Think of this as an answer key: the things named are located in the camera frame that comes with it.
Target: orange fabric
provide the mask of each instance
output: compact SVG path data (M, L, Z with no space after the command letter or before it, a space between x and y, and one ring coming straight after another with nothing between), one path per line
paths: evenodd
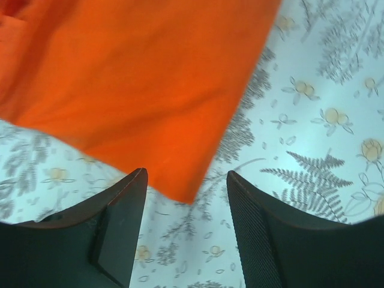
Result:
M3 65L0 118L124 172L145 167L191 203L279 3L34 0Z

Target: table surface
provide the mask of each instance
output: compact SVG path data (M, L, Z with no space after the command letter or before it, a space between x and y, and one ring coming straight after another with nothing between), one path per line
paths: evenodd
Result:
M283 2L194 205L148 188L131 287L245 287L226 193L229 170L330 220L384 214L383 26L379 0ZM0 146L6 223L39 220L124 176L5 122Z

